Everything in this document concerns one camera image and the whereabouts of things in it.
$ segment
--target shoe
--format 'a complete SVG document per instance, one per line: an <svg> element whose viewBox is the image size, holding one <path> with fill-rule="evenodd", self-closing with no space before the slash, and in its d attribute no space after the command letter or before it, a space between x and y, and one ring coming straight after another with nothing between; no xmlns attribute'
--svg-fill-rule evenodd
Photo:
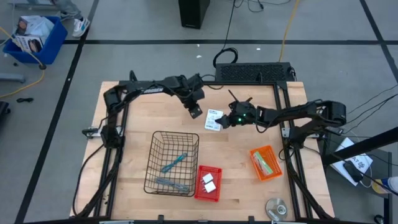
<svg viewBox="0 0 398 224"><path fill-rule="evenodd" d="M65 13L61 12L60 13L60 18L61 18L61 22L62 22L62 21L68 20L68 19L73 19L74 16L71 15L71 14L65 14Z"/></svg>
<svg viewBox="0 0 398 224"><path fill-rule="evenodd" d="M83 21L75 19L75 28L73 29L73 37L81 37L87 30L90 22L88 19L83 18Z"/></svg>

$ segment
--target red plastic basket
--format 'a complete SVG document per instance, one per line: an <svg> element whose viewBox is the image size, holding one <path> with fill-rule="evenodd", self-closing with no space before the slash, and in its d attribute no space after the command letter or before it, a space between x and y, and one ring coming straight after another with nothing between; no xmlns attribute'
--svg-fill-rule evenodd
<svg viewBox="0 0 398 224"><path fill-rule="evenodd" d="M222 172L223 170L221 168L200 165L197 175L197 184L196 184L196 191L194 197L199 200L218 202L221 191ZM202 181L202 177L204 177L207 174L211 174L213 176L213 183L216 186L216 190L210 193L204 191L205 184Z"/></svg>

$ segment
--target yellow cable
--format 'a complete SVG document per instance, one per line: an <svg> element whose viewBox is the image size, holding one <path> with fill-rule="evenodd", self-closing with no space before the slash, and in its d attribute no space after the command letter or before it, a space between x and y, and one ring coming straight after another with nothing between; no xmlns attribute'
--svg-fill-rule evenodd
<svg viewBox="0 0 398 224"><path fill-rule="evenodd" d="M282 60L282 57L284 56L285 40L286 40L287 32L288 32L289 29L290 29L290 25L292 24L294 15L296 15L296 10L297 10L297 6L299 5L299 1L300 1L300 0L296 0L296 3L294 4L294 8L293 8L293 11L292 11L292 15L290 16L289 22L287 23L287 27L286 27L286 30L285 30L284 39L283 39L283 41L282 41L282 47L281 47L281 49L280 49L280 55L279 55L279 61L278 61L278 62L280 62L280 61Z"/></svg>
<svg viewBox="0 0 398 224"><path fill-rule="evenodd" d="M5 31L2 27L0 27L0 30L3 31L10 39L12 39L13 42L14 42L18 47L20 47L21 49L23 49L23 47L18 43L18 41L16 41L15 38L13 38L7 31ZM30 53L30 52L27 52L26 50L25 50L25 52L28 53L30 56L32 56L41 66L44 66L43 63L42 63L35 55L33 55L33 54ZM44 78L44 70L43 70L42 76L41 76L41 77L39 78L39 80L37 80L36 82L33 82L33 83L31 83L31 84L29 84L29 85L27 85L27 86L24 86L24 87L22 87L22 88L19 88L18 90L13 91L12 93L7 93L7 94L5 94L5 95L2 95L2 96L0 96L0 98L4 98L4 97L7 97L7 96L14 95L14 94L16 94L16 93L18 93L18 92L20 92L20 91L22 91L22 90L25 90L26 88L29 88L29 87L31 87L31 86L34 86L34 85L38 84L39 82L41 82L41 81L43 80L43 78Z"/></svg>

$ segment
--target wooden tabletop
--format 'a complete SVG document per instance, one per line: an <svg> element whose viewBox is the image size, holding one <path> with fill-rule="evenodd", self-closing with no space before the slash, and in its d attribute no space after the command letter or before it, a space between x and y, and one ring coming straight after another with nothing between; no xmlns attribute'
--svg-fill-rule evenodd
<svg viewBox="0 0 398 224"><path fill-rule="evenodd" d="M106 116L103 93L117 82L103 82L95 110L93 126L98 126ZM278 158L283 176L270 181L258 180L249 151L271 145L277 155L282 149L279 126L260 134L253 125L222 129L220 132L204 129L207 110L229 113L228 104L233 98L239 100L253 97L251 103L266 108L276 108L271 86L225 86L221 90L203 88L206 98L198 103L203 114L192 119L177 97L165 94L142 95L129 107L126 126L126 143L123 161L119 168L112 219L155 220L164 215L167 220L247 220L253 215L256 220L270 220L265 204L270 198L282 198L288 208L287 220L294 220L287 171L284 161ZM307 102L303 83L288 83L292 106ZM280 91L281 103L284 105ZM295 120L301 126L309 119ZM150 143L155 131L197 133L200 137L198 164L223 169L221 196L218 203L205 202L193 197L154 195L144 192ZM100 138L88 141L85 159L102 144ZM316 140L307 139L305 146L318 150ZM76 198L76 209L82 210L98 188L105 149L95 155L86 165L81 176ZM302 149L302 162L307 187L317 202L329 215L334 215L326 178L320 156ZM301 216L305 217L302 194L297 188ZM104 194L101 214L105 213L108 193Z"/></svg>

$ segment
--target orange basket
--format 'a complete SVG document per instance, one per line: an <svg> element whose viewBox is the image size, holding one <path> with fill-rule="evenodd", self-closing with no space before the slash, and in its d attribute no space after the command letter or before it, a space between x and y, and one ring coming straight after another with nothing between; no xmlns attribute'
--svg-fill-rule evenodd
<svg viewBox="0 0 398 224"><path fill-rule="evenodd" d="M264 175L261 170L257 167L256 162L254 162L253 159L253 154L259 152L261 157L265 160L265 162L269 165L269 167L274 171L273 173L269 175ZM271 180L275 177L281 176L282 170L280 169L278 160L276 159L276 156L274 154L274 150L272 149L271 146L263 146L257 149L252 149L250 150L250 159L253 162L253 166L257 172L257 176L259 177L259 180L265 181L265 180Z"/></svg>

